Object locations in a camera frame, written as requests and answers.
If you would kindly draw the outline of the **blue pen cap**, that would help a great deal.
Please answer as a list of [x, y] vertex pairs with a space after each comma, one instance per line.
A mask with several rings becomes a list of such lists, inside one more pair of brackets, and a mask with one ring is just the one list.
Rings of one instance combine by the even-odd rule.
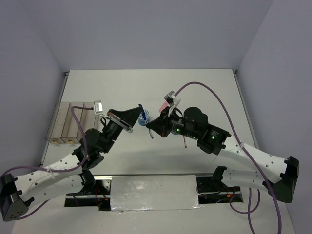
[[143, 106], [141, 104], [139, 104], [139, 107], [141, 108], [142, 112], [141, 112], [141, 115], [142, 115], [142, 120], [140, 121], [140, 123], [144, 122], [144, 124], [142, 125], [146, 125], [147, 124], [147, 118], [146, 118], [146, 114], [145, 114], [145, 110], [143, 108]]

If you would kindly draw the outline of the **red pen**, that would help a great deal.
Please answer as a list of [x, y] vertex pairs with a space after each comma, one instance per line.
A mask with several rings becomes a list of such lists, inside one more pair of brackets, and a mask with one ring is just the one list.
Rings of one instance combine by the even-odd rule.
[[187, 142], [185, 136], [183, 136], [184, 147], [187, 148]]

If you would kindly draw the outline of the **blue pen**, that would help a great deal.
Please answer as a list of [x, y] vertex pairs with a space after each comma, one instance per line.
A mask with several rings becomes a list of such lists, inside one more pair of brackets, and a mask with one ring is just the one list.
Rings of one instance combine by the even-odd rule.
[[152, 134], [151, 129], [148, 128], [148, 132], [149, 132], [149, 135], [150, 135], [151, 139], [154, 139], [154, 136], [153, 136], [153, 134]]

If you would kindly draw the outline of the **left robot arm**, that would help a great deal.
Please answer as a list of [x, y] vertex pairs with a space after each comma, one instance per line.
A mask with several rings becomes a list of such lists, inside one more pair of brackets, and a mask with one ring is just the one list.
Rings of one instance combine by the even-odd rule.
[[30, 166], [30, 173], [13, 176], [12, 171], [22, 169], [16, 166], [6, 170], [0, 177], [0, 213], [4, 222], [29, 217], [29, 209], [35, 205], [41, 208], [50, 199], [64, 194], [91, 194], [97, 187], [90, 169], [100, 164], [103, 154], [109, 153], [120, 133], [130, 132], [139, 115], [141, 106], [116, 111], [110, 109], [108, 119], [101, 131], [92, 128], [81, 131], [80, 146], [68, 156], [46, 167]]

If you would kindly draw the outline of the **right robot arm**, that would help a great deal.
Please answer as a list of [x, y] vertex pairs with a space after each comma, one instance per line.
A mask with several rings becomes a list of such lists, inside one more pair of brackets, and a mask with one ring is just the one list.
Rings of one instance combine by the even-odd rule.
[[183, 116], [170, 113], [166, 107], [160, 116], [147, 124], [161, 137], [176, 133], [196, 140], [197, 146], [207, 154], [229, 158], [250, 171], [229, 166], [218, 166], [212, 177], [212, 186], [223, 191], [226, 187], [250, 187], [267, 191], [278, 201], [291, 203], [299, 176], [299, 161], [294, 157], [270, 155], [248, 144], [238, 143], [229, 132], [211, 125], [208, 116], [197, 107], [190, 107]]

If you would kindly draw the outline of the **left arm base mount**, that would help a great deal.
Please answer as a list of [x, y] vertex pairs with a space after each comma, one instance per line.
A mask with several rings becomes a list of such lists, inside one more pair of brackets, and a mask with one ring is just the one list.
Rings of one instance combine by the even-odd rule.
[[77, 192], [66, 194], [65, 207], [96, 207], [98, 211], [111, 211], [111, 179], [96, 179], [90, 171], [79, 177], [82, 182]]

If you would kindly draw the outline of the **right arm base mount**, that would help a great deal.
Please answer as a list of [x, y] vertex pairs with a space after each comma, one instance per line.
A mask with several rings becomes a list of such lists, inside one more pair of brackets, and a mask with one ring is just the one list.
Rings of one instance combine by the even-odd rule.
[[196, 176], [196, 191], [198, 202], [203, 204], [217, 204], [243, 202], [240, 187], [229, 187], [221, 182], [227, 167], [218, 166], [212, 175]]

